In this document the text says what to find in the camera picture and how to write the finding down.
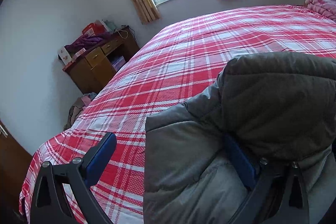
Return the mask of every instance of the cardboard box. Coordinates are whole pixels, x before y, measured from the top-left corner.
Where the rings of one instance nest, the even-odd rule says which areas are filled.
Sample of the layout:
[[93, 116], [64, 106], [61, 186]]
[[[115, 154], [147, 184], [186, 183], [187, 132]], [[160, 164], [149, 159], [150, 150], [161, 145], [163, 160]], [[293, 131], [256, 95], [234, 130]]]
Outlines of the cardboard box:
[[72, 61], [70, 61], [62, 70], [66, 71], [67, 68], [69, 68], [73, 64]]
[[78, 52], [75, 53], [75, 55], [72, 57], [71, 61], [74, 62], [80, 55], [82, 55], [84, 52], [86, 52], [86, 49], [81, 49]]
[[125, 59], [123, 56], [117, 57], [114, 60], [112, 60], [111, 64], [115, 71], [118, 71], [121, 69], [121, 67], [125, 64]]
[[65, 49], [65, 47], [60, 48], [57, 53], [65, 65], [67, 65], [71, 61], [71, 56]]

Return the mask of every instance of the wooden cabinet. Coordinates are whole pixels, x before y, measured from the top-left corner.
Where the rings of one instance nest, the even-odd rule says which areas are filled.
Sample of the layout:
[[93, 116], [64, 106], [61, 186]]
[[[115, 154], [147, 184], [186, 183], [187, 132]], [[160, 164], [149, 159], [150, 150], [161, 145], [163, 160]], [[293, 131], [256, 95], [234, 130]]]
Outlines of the wooden cabinet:
[[128, 62], [139, 51], [130, 29], [122, 30], [123, 37], [114, 33], [111, 39], [86, 51], [65, 70], [82, 93], [99, 93], [117, 73], [110, 61], [123, 56]]

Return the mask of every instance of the gray jacket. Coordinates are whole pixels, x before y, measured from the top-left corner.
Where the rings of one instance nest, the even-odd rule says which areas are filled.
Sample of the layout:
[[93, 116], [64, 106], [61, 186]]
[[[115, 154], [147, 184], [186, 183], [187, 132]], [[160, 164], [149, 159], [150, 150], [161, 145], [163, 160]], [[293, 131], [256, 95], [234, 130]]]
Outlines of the gray jacket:
[[295, 160], [310, 223], [336, 197], [336, 62], [296, 52], [231, 60], [202, 93], [147, 117], [145, 224], [226, 223], [247, 196], [223, 150], [224, 132], [255, 155]]

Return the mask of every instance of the pink comforter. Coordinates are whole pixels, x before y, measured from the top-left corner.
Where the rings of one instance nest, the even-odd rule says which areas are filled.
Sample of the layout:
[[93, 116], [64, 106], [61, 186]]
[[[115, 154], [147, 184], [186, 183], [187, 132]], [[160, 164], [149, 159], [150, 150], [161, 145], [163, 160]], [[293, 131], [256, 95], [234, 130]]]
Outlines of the pink comforter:
[[336, 22], [336, 0], [306, 0], [308, 9]]

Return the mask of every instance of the bed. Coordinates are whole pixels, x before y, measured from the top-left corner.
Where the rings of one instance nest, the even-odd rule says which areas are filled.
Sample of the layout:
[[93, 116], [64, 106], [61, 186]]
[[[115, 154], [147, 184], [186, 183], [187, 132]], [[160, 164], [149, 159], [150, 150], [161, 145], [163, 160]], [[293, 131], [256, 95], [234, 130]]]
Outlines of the bed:
[[[34, 154], [20, 194], [29, 220], [34, 183], [45, 160], [54, 165], [82, 156], [106, 132], [117, 148], [91, 191], [114, 223], [143, 223], [146, 117], [200, 93], [237, 55], [297, 51], [336, 57], [336, 23], [302, 6], [240, 8], [164, 28], [110, 81], [73, 127]], [[86, 223], [69, 187], [77, 221]]]

